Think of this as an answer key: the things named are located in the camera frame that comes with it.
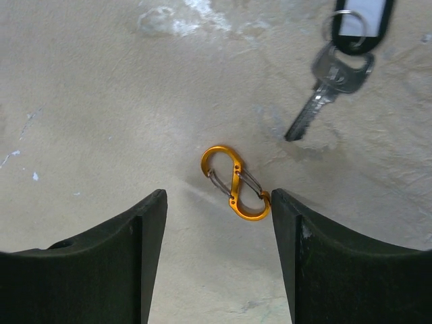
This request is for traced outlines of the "orange S carabiner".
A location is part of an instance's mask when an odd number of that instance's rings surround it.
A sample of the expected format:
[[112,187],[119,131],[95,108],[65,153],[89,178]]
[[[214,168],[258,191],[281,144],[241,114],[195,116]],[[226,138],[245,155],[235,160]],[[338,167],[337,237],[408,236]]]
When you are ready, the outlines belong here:
[[[228,188],[217,176],[216,171],[211,167],[211,159],[217,153],[227,155],[233,162],[232,181]],[[203,174],[211,180],[211,182],[224,193],[229,199],[229,206],[235,214],[247,221],[260,221],[271,211],[271,196],[263,190],[262,186],[255,177],[247,170],[244,161],[239,154],[231,147],[224,145],[216,145],[208,148],[202,155],[200,167]],[[264,202],[264,207],[257,213],[252,213],[246,210],[246,207],[240,199],[240,189],[242,184],[246,184],[252,189],[258,198]]]

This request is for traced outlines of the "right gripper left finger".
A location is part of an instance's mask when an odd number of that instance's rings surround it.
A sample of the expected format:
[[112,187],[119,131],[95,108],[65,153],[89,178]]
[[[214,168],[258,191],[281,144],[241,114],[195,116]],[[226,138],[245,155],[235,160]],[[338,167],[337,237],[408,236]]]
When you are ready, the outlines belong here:
[[1,254],[2,323],[146,323],[167,218],[158,189],[47,249]]

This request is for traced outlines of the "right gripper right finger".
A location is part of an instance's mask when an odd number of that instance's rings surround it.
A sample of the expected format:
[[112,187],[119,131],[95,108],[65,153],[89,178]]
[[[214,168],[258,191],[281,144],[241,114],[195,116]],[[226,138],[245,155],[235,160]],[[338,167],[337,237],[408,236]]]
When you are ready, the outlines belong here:
[[285,190],[272,219],[293,323],[430,323],[431,252],[360,234]]

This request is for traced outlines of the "black tag key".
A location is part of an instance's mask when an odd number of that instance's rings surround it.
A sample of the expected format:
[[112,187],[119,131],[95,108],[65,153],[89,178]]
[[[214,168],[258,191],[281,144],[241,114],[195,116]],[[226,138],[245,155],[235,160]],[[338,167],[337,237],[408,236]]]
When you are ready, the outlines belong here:
[[375,65],[373,50],[385,38],[395,4],[392,0],[335,2],[321,26],[326,44],[311,65],[314,92],[286,132],[286,141],[301,140],[323,106],[340,94],[355,93],[367,81]]

